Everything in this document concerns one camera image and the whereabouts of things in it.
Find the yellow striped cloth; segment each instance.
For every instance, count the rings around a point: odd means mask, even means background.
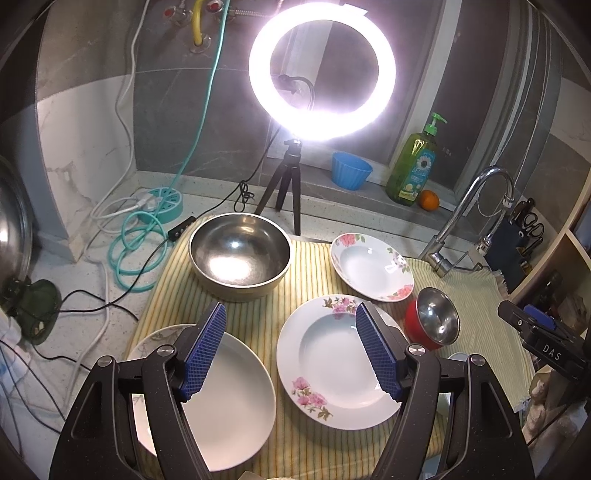
[[[185,231],[177,242],[143,312],[128,353],[141,339],[158,329],[196,322],[207,305],[215,300],[197,281],[187,255],[189,236],[197,225]],[[318,296],[359,295],[332,268],[330,245],[294,241],[293,246],[294,262],[271,294],[247,303],[224,301],[228,317],[226,331],[247,344],[271,375],[277,395],[277,421],[257,455],[238,467],[214,474],[216,480],[235,480],[245,470],[263,478],[361,478],[373,471],[394,424],[394,420],[389,419],[366,430],[332,429],[308,418],[285,393],[277,372],[275,349],[281,327],[290,314]],[[440,354],[481,353],[492,365],[511,404],[518,404],[528,394],[534,371],[517,334],[496,315],[501,296],[493,275],[487,271],[452,272],[441,279],[426,263],[412,258],[408,262],[414,274],[415,293],[428,286],[439,288],[450,296],[460,315],[458,341],[439,350]],[[401,322],[409,301],[379,306]],[[428,458],[441,452],[443,439],[444,419],[437,415]],[[142,460],[145,473],[162,478],[155,457],[144,450]]]

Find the floral plate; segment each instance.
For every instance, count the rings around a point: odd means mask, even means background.
[[[373,427],[400,407],[380,389],[357,334],[362,301],[349,295],[312,299],[290,315],[277,341],[277,370],[288,396],[311,419],[342,430]],[[377,309],[387,325],[400,329]]]
[[[369,235],[344,233],[330,246],[330,261],[345,283],[377,301],[401,301],[414,288],[413,272],[404,257]]]

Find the green bottle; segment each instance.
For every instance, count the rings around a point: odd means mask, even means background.
[[[386,184],[386,194],[395,202],[409,207],[421,193],[435,162],[435,123],[438,120],[447,123],[435,112],[431,116],[432,122],[427,122],[422,133],[408,137]]]

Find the white deep plate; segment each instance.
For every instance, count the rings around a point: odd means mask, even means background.
[[[189,326],[172,325],[152,333],[137,344],[128,360],[174,343]],[[144,396],[133,395],[133,402],[138,439],[156,455]],[[261,449],[275,423],[277,402],[271,377],[258,357],[224,333],[203,388],[183,404],[183,410],[207,468],[217,472],[245,462]]]
[[[288,396],[310,418],[342,430],[373,427],[400,408],[379,387],[355,328],[362,301],[349,295],[307,301],[290,315],[277,341],[277,370]]]
[[[344,233],[330,246],[330,261],[345,283],[377,301],[401,301],[414,288],[407,261],[388,244],[369,235]]]

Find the ring light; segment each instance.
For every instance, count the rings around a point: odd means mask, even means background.
[[[378,59],[378,81],[367,102],[349,113],[300,110],[289,105],[271,79],[271,55],[289,30],[315,20],[332,20],[361,33]],[[394,90],[396,65],[388,40],[365,16],[365,10],[351,5],[315,2],[289,8],[271,18],[257,35],[249,59],[252,89],[262,107],[296,137],[328,140],[355,132],[382,113]]]

